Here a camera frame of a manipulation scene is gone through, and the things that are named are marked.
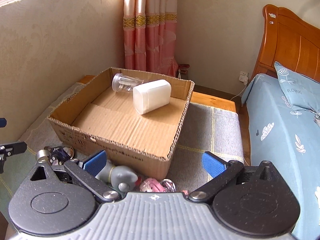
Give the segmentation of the white medical cotton swab box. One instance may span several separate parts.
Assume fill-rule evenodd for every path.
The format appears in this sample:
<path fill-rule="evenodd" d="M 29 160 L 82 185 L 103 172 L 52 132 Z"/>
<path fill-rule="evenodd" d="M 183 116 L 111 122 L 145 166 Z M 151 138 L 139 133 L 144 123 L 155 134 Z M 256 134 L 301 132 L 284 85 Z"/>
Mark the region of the white medical cotton swab box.
<path fill-rule="evenodd" d="M 133 88 L 133 106 L 143 115 L 170 102 L 171 84 L 166 80 L 143 83 Z"/>

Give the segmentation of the pink curtain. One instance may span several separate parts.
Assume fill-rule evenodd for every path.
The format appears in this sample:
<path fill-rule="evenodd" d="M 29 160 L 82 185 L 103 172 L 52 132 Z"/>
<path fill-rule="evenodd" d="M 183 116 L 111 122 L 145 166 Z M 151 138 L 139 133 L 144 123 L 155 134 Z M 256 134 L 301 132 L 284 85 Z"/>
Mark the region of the pink curtain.
<path fill-rule="evenodd" d="M 175 76 L 177 0 L 124 0 L 125 68 Z"/>

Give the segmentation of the clear plastic cup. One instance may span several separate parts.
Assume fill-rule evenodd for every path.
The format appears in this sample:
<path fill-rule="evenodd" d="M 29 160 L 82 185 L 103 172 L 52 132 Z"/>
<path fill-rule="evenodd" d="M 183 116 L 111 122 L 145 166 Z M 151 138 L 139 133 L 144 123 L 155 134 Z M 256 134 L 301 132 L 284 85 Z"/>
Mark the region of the clear plastic cup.
<path fill-rule="evenodd" d="M 134 87 L 143 83 L 143 80 L 136 77 L 130 77 L 122 73 L 117 73 L 114 75 L 112 80 L 112 89 L 115 92 L 132 92 Z"/>

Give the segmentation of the brown cardboard box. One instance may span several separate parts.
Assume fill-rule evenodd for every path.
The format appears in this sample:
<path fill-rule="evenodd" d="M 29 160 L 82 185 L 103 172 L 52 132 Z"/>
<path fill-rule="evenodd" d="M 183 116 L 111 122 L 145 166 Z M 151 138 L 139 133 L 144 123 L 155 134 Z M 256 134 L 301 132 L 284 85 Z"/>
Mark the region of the brown cardboard box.
<path fill-rule="evenodd" d="M 131 93 L 112 89 L 118 73 L 144 81 L 167 80 L 171 84 L 169 104 L 138 114 Z M 48 121 L 58 138 L 76 150 L 86 155 L 105 150 L 115 164 L 160 180 L 168 174 L 193 89 L 190 80 L 108 68 L 63 100 Z"/>

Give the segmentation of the black toy train car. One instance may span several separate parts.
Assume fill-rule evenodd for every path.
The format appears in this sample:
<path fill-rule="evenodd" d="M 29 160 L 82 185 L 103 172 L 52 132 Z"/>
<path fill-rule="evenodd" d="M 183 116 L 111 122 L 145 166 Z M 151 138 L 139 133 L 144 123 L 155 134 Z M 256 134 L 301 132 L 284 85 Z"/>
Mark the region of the black toy train car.
<path fill-rule="evenodd" d="M 52 166 L 63 165 L 66 161 L 74 157 L 75 150 L 71 146 L 46 146 L 49 151 L 49 162 Z"/>

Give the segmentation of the wooden headboard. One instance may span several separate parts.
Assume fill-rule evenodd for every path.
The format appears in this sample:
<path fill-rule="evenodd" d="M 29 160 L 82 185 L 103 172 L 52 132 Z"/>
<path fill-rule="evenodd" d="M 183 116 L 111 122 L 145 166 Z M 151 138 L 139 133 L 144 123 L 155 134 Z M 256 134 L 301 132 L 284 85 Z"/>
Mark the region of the wooden headboard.
<path fill-rule="evenodd" d="M 285 8 L 263 7 L 264 35 L 252 77 L 276 77 L 274 63 L 319 81 L 320 30 Z"/>

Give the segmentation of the blue bed sheet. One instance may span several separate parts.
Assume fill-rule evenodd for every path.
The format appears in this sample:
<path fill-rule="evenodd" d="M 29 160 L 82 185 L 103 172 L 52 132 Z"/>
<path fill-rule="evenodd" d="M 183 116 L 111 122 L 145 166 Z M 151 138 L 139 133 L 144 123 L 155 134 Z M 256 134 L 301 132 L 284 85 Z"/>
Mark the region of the blue bed sheet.
<path fill-rule="evenodd" d="M 295 111 L 278 79 L 258 74 L 242 95 L 249 116 L 251 163 L 271 161 L 300 204 L 297 239 L 319 237 L 319 126 Z"/>

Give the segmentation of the grey elephant toy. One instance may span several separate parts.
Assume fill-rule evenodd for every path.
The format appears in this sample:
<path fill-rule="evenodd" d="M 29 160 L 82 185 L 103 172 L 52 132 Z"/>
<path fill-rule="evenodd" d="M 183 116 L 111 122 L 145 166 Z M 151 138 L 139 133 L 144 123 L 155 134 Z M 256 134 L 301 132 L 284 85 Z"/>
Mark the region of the grey elephant toy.
<path fill-rule="evenodd" d="M 123 165 L 116 166 L 110 160 L 107 160 L 105 167 L 95 177 L 122 193 L 133 191 L 142 180 L 133 169 Z"/>

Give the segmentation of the pink clear bottle keychain toy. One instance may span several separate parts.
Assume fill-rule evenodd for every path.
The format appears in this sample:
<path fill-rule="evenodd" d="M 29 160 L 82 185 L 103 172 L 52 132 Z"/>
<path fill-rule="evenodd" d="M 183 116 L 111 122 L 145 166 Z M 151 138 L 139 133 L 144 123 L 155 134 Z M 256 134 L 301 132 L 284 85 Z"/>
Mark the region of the pink clear bottle keychain toy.
<path fill-rule="evenodd" d="M 140 186 L 141 192 L 160 192 L 160 193 L 172 193 L 177 192 L 175 183 L 170 179 L 163 179 L 161 181 L 155 178 L 147 178 Z"/>

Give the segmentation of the white wall socket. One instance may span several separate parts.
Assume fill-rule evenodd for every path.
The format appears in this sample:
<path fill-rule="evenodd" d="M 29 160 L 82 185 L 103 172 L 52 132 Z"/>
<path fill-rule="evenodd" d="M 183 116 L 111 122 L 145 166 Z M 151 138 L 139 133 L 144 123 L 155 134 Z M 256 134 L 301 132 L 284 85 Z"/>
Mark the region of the white wall socket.
<path fill-rule="evenodd" d="M 241 71 L 239 75 L 239 81 L 242 82 L 245 86 L 248 84 L 248 73 Z"/>

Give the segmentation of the blue floral pillow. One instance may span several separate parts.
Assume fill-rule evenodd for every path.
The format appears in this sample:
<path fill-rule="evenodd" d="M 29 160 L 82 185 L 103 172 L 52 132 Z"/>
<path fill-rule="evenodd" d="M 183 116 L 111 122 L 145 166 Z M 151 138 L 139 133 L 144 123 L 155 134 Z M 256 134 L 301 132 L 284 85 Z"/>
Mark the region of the blue floral pillow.
<path fill-rule="evenodd" d="M 287 69 L 277 61 L 274 63 L 274 68 L 280 88 L 292 109 L 319 114 L 319 82 Z"/>

